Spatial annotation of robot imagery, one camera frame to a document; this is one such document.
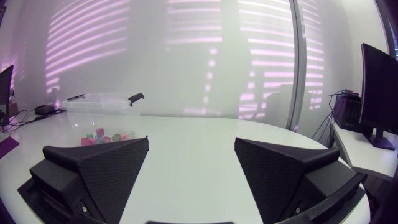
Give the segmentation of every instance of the toy cube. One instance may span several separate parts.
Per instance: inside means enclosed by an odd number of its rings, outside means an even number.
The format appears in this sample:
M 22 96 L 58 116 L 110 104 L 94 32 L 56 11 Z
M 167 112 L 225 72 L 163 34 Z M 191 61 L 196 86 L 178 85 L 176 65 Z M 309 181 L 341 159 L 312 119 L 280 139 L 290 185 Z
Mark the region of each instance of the toy cube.
M 96 136 L 95 136 L 95 140 L 96 140 L 97 143 L 98 143 L 99 141 L 102 140 L 102 136 L 96 135 Z
M 92 146 L 97 144 L 97 141 L 94 138 L 82 138 L 80 143 L 82 146 Z
M 90 142 L 90 145 L 97 144 L 97 140 L 95 140 L 95 138 L 88 138 L 88 141 Z
M 109 136 L 104 136 L 104 137 L 102 137 L 102 141 L 109 143 L 109 142 L 112 142 L 112 138 Z
M 105 132 L 103 128 L 97 128 L 95 129 L 95 132 L 97 133 L 98 136 L 104 136 Z
M 127 140 L 127 135 L 128 135 L 128 133 L 120 134 L 120 141 L 125 141 L 125 140 Z
M 112 136 L 112 142 L 117 142 L 120 141 L 120 134 L 115 134 L 114 136 Z
M 88 138 L 82 138 L 80 140 L 80 143 L 81 143 L 81 146 L 89 146 L 90 145 Z

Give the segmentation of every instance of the computer monitor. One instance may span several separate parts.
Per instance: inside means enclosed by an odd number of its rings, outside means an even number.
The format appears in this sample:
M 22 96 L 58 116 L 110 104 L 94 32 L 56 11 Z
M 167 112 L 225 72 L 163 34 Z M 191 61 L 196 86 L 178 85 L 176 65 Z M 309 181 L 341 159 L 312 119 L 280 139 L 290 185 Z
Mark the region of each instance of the computer monitor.
M 376 128 L 376 135 L 364 134 L 382 149 L 395 147 L 383 137 L 383 131 L 398 134 L 398 61 L 390 55 L 362 44 L 363 87 L 359 122 Z
M 0 73 L 0 125 L 2 126 L 9 124 L 9 99 L 13 69 L 14 66 L 11 65 Z

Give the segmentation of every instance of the plastic storage box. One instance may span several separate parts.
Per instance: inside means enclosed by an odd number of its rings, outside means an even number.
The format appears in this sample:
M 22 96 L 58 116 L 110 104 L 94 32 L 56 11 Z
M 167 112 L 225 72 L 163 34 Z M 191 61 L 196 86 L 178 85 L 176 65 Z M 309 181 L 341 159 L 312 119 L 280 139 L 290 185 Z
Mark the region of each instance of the plastic storage box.
M 76 145 L 102 144 L 136 138 L 144 95 L 89 93 L 62 102 Z

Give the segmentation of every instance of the desk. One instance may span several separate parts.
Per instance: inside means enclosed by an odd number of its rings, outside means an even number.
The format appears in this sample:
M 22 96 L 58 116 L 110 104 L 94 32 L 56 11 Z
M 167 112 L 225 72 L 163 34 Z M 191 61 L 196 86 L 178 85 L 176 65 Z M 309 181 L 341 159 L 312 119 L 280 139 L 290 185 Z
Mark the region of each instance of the desk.
M 333 132 L 348 165 L 353 170 L 384 180 L 392 180 L 398 165 L 397 149 L 392 151 L 375 148 L 363 134 L 341 129 L 336 123 L 333 125 Z M 394 135 L 386 132 L 384 135 L 398 148 L 398 140 L 394 142 Z
M 262 223 L 234 151 L 235 137 L 287 146 L 324 148 L 286 129 L 224 118 L 140 117 L 137 137 L 149 136 L 149 152 L 121 223 Z M 68 116 L 58 114 L 12 134 L 20 145 L 0 160 L 0 197 L 16 223 L 39 223 L 17 192 L 44 145 L 76 146 Z M 345 223 L 369 223 L 366 195 Z

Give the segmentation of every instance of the white wall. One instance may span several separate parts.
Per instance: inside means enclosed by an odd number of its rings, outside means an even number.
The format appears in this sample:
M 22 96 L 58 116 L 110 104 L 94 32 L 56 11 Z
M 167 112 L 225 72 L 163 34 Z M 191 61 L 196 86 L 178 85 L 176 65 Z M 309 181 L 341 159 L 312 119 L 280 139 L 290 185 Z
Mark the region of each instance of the white wall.
M 362 51 L 361 44 L 369 44 L 388 53 L 386 35 L 374 0 L 343 1 L 351 30 L 353 46 L 353 87 L 352 90 L 362 93 Z
M 16 65 L 20 109 L 131 91 L 145 94 L 144 115 L 285 127 L 294 62 L 289 1 L 234 2 L 8 1 L 1 65 Z M 302 2 L 308 67 L 298 132 L 311 137 L 330 112 L 330 94 L 361 91 L 361 43 L 387 47 L 372 0 Z
M 22 2 L 9 59 L 20 109 L 132 91 L 146 96 L 144 115 L 286 124 L 288 0 Z
M 363 42 L 386 51 L 386 39 L 377 7 L 373 0 L 301 0 L 307 36 L 307 82 L 322 86 L 306 86 L 298 132 L 312 137 L 331 112 L 329 95 L 349 89 L 361 93 L 363 79 L 361 44 Z M 325 124 L 315 136 L 325 144 L 329 128 Z

